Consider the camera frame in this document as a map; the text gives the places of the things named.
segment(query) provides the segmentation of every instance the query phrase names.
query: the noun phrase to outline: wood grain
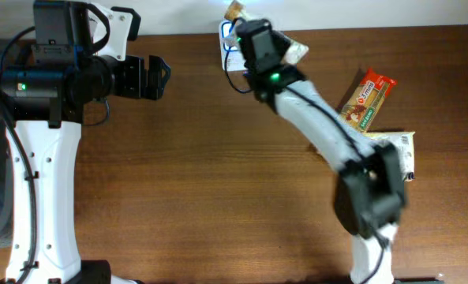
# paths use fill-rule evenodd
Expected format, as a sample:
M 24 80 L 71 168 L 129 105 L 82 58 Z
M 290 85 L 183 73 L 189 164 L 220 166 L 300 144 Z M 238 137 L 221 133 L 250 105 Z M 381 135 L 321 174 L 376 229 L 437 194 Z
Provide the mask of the wood grain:
M 416 177 L 394 247 L 398 278 L 468 283 L 468 26 L 289 32 L 338 106 L 358 70 L 399 81 L 371 130 L 416 131 Z M 146 282 L 285 282 L 347 275 L 335 176 L 309 142 L 230 89 L 217 35 L 145 36 L 129 54 L 172 67 L 158 102 L 111 98 L 84 129 L 75 177 L 83 259 Z M 237 84 L 245 86 L 240 77 Z M 89 106 L 88 120 L 101 116 Z M 0 278 L 9 250 L 0 250 Z

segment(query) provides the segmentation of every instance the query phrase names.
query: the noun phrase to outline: red and yellow package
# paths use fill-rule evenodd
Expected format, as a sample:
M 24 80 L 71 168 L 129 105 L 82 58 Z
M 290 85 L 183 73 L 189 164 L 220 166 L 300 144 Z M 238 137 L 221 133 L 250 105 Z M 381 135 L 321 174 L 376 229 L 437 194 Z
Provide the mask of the red and yellow package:
M 395 85 L 396 80 L 376 74 L 369 68 L 339 116 L 356 130 L 366 132 Z

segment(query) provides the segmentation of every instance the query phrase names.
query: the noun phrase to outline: green indicator light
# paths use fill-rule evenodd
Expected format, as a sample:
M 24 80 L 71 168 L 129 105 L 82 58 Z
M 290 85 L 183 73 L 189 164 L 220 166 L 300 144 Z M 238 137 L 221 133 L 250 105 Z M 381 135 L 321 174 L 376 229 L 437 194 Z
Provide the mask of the green indicator light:
M 279 75 L 279 73 L 274 73 L 271 75 L 271 80 L 273 80 L 274 82 L 276 81 L 279 81 L 281 75 Z

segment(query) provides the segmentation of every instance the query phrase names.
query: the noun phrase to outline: brown table surface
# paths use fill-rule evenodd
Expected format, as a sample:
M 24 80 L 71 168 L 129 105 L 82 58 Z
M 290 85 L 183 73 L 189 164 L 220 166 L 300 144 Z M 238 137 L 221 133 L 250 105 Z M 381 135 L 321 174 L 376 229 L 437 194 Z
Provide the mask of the brown table surface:
M 416 131 L 416 177 L 396 238 L 398 278 L 468 283 L 468 26 L 288 32 L 338 106 L 359 70 L 399 81 L 370 130 Z M 83 130 L 75 177 L 85 260 L 146 282 L 285 282 L 347 275 L 335 175 L 252 95 L 234 92 L 217 35 L 141 36 L 129 54 L 172 66 L 161 101 L 111 98 Z M 237 84 L 245 86 L 241 78 Z M 100 116 L 99 106 L 90 106 Z M 0 250 L 0 278 L 9 250 Z

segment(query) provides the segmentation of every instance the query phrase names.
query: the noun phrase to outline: white wall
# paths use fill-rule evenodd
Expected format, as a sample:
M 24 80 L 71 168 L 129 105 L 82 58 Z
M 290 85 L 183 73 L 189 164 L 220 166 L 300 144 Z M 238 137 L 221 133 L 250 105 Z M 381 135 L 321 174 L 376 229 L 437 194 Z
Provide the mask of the white wall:
M 142 16 L 140 34 L 216 32 L 230 0 L 97 0 Z M 468 0 L 244 0 L 281 30 L 468 24 Z M 32 0 L 0 0 L 0 38 L 33 25 Z

